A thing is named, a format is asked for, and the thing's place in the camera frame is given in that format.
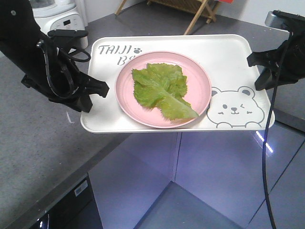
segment bear ear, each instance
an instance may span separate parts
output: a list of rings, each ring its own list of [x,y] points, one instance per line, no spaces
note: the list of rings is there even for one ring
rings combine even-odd
[[[246,94],[247,96],[249,96],[251,98],[254,98],[254,96],[255,96],[254,90],[252,88],[246,87],[246,86],[242,86],[242,87],[238,88],[238,92]]]
[[[219,88],[217,88],[217,87],[212,87],[212,96],[214,96],[214,95],[216,95],[216,94],[218,94],[218,93],[220,93],[221,91],[220,91],[220,89]]]

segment black cable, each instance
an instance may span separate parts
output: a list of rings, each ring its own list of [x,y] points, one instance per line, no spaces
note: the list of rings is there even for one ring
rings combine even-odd
[[[269,193],[268,193],[267,172],[266,172],[266,143],[267,143],[267,138],[268,138],[269,125],[270,125],[270,121],[271,121],[272,111],[273,111],[274,104],[275,104],[275,97],[276,97],[276,92],[277,92],[277,87],[278,87],[278,80],[279,80],[279,76],[281,74],[283,61],[284,61],[287,49],[289,47],[291,37],[292,37],[292,32],[289,33],[289,38],[288,38],[288,40],[285,44],[285,49],[284,49],[284,51],[281,55],[281,59],[280,59],[280,62],[278,64],[277,72],[275,73],[275,87],[274,87],[274,90],[273,90],[271,105],[270,105],[268,118],[267,118],[267,122],[266,122],[266,127],[265,127],[265,131],[264,131],[264,142],[263,142],[263,151],[262,151],[262,174],[263,174],[264,195],[265,195],[265,201],[266,201],[268,215],[269,215],[269,219],[270,219],[272,229],[276,229],[276,225],[275,225],[275,220],[274,220],[274,217],[273,217],[273,214],[272,214],[272,208],[271,208]]]

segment wooden stand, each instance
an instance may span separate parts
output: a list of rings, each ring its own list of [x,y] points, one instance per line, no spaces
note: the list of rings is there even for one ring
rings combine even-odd
[[[115,15],[119,15],[121,13],[126,1],[127,0],[122,1]],[[221,3],[220,1],[214,0],[148,0],[147,4],[150,5],[152,2],[195,14],[193,20],[184,32],[184,35],[191,33],[200,16],[207,18],[206,23],[210,23],[211,21],[216,22],[215,14]]]

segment appliance control panel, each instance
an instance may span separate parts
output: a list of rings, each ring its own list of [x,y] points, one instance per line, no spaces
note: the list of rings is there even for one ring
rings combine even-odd
[[[79,14],[72,14],[56,20],[50,30],[85,30]]]

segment pink plate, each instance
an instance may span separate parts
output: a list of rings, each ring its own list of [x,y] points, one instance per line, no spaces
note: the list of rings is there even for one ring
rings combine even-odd
[[[174,128],[192,122],[187,120],[166,120],[158,108],[148,110],[138,104],[133,96],[132,69],[146,68],[147,63],[177,64],[187,76],[187,94],[184,100],[192,105],[199,115],[206,110],[211,100],[211,83],[203,68],[192,59],[174,52],[149,52],[137,56],[121,70],[115,82],[115,95],[122,110],[135,121],[155,128]]]

